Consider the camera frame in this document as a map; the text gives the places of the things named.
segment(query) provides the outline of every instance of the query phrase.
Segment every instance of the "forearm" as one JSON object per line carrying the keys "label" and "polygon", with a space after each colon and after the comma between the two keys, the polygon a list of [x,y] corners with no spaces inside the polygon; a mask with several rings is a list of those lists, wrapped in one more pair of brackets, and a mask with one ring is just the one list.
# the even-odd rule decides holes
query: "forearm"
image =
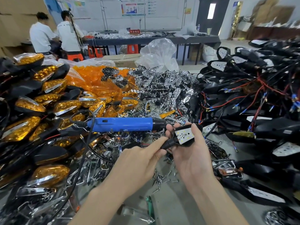
{"label": "forearm", "polygon": [[205,185],[198,185],[192,195],[208,225],[248,225],[242,213],[214,177],[208,178]]}
{"label": "forearm", "polygon": [[107,225],[125,200],[118,188],[109,182],[94,188],[68,225]]}

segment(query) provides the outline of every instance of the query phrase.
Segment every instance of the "stack of cardboard boxes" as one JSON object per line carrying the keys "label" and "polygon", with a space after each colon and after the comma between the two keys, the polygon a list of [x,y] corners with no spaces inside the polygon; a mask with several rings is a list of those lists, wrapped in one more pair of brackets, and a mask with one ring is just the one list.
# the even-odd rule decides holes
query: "stack of cardboard boxes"
{"label": "stack of cardboard boxes", "polygon": [[253,8],[250,22],[240,22],[234,37],[251,39],[255,27],[259,24],[269,23],[274,19],[273,25],[287,23],[295,6],[277,5],[278,2],[279,0],[260,0]]}
{"label": "stack of cardboard boxes", "polygon": [[48,14],[50,28],[56,29],[43,0],[0,0],[0,57],[26,52],[21,43],[29,38],[37,12]]}

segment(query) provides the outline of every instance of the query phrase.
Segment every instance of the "door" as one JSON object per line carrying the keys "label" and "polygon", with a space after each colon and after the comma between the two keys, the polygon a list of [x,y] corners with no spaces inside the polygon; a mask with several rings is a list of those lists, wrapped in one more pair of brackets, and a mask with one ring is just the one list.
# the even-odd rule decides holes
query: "door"
{"label": "door", "polygon": [[211,34],[218,35],[228,7],[229,0],[200,0],[196,25],[200,32],[212,28]]}

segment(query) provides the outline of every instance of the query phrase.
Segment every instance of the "red plastic stool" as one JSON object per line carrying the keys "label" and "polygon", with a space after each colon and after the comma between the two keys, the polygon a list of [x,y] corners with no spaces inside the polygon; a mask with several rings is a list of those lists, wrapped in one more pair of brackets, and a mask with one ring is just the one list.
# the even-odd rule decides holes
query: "red plastic stool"
{"label": "red plastic stool", "polygon": [[127,45],[127,54],[138,54],[139,47],[137,44],[134,45]]}
{"label": "red plastic stool", "polygon": [[[94,46],[94,48],[95,48],[96,58],[102,58],[103,54],[101,48],[99,46]],[[89,58],[95,58],[95,54],[93,52],[92,46],[88,46],[88,56]]]}
{"label": "red plastic stool", "polygon": [[68,60],[71,60],[71,61],[83,61],[83,56],[82,54],[67,54],[67,58]]}

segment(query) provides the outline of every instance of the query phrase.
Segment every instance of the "red sign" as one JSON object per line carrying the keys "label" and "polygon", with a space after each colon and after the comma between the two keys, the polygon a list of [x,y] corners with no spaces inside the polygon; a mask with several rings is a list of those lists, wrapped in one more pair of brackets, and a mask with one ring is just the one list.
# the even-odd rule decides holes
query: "red sign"
{"label": "red sign", "polygon": [[129,30],[130,34],[140,34],[141,31],[139,29],[135,29],[135,30]]}

